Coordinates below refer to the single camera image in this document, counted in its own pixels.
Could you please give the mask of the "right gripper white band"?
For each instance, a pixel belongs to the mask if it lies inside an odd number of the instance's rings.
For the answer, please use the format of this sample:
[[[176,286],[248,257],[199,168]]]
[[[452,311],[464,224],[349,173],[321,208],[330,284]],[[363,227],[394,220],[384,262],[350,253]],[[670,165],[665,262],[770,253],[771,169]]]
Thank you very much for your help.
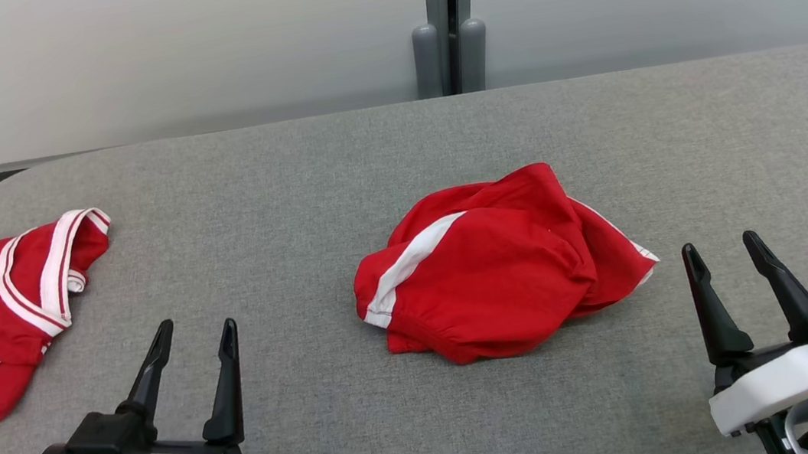
[[[808,292],[753,230],[741,241],[758,274],[770,283],[792,342],[808,341]],[[682,248],[706,355],[715,368],[709,412],[723,436],[756,433],[770,423],[793,430],[808,423],[808,343],[770,346],[761,351],[739,329],[712,288],[710,269],[692,243]]]

